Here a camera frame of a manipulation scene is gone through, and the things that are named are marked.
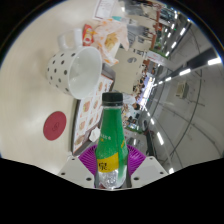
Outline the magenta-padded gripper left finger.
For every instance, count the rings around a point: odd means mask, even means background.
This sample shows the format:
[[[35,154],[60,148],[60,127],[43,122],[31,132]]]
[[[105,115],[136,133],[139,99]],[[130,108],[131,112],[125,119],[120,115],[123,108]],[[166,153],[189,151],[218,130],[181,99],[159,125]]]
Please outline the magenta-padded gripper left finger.
[[[95,187],[97,161],[96,145],[87,148],[78,156],[70,156],[58,176],[84,188]]]

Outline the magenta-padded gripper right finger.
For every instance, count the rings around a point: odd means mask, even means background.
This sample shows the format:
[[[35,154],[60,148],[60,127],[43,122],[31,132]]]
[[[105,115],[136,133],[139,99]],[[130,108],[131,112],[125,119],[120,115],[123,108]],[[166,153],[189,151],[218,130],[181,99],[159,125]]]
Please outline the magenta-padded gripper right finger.
[[[135,147],[128,145],[127,189],[140,188],[168,175],[154,156],[145,156]]]

